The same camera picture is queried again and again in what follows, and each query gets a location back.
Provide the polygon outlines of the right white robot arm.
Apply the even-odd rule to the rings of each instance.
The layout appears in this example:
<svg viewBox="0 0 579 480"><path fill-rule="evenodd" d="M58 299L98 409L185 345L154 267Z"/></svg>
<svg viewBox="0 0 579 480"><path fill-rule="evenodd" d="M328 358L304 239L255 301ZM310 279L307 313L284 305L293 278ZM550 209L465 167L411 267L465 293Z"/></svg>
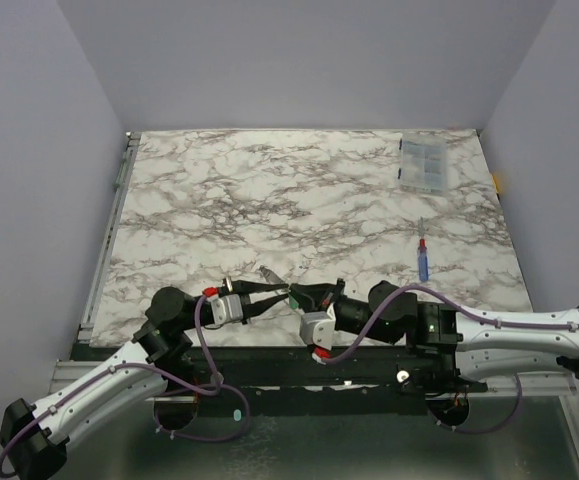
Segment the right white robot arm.
<svg viewBox="0 0 579 480"><path fill-rule="evenodd" d="M321 364L339 363L365 340L404 342L421 367L408 378L429 393L445 393L498 376L571 373L579 380L579 305L548 313L464 307L421 285L373 286L366 301L348 297L345 283L293 284L300 337ZM431 301L419 294L432 294Z"/></svg>

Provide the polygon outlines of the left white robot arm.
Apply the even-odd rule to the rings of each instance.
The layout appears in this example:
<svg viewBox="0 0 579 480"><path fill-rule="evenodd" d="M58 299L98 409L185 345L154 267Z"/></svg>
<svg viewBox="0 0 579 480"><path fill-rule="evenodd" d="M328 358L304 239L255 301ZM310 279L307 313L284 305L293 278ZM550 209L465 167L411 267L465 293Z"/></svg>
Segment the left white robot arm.
<svg viewBox="0 0 579 480"><path fill-rule="evenodd" d="M227 280L197 297L173 286L158 290L143 325L104 363L53 395L5 409L0 478L51 478L65 465L68 445L117 408L164 392L213 397L227 390L214 364L207 384L196 383L184 361L192 345L187 331L245 323L287 299L287 287Z"/></svg>

